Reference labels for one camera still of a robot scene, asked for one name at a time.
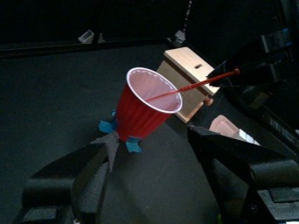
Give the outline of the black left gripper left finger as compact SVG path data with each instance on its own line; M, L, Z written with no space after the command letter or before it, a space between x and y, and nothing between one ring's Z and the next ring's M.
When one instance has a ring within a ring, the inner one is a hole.
M28 179L14 224L101 224L118 133L94 140Z

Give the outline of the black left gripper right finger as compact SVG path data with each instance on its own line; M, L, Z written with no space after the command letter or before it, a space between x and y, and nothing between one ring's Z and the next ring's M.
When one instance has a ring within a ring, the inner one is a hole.
M299 164L270 149L187 126L189 142L206 173L222 224L299 224ZM235 204L221 196L213 170L219 162L246 183L245 200Z

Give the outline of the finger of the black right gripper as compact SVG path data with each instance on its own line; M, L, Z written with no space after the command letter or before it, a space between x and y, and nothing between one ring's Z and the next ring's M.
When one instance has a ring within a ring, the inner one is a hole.
M271 73L241 73L211 83L218 88L261 86L273 81Z
M221 77L223 74L229 74L233 80L246 79L249 76L249 62L249 55L246 53L237 53L217 66L209 74L209 78L211 79Z

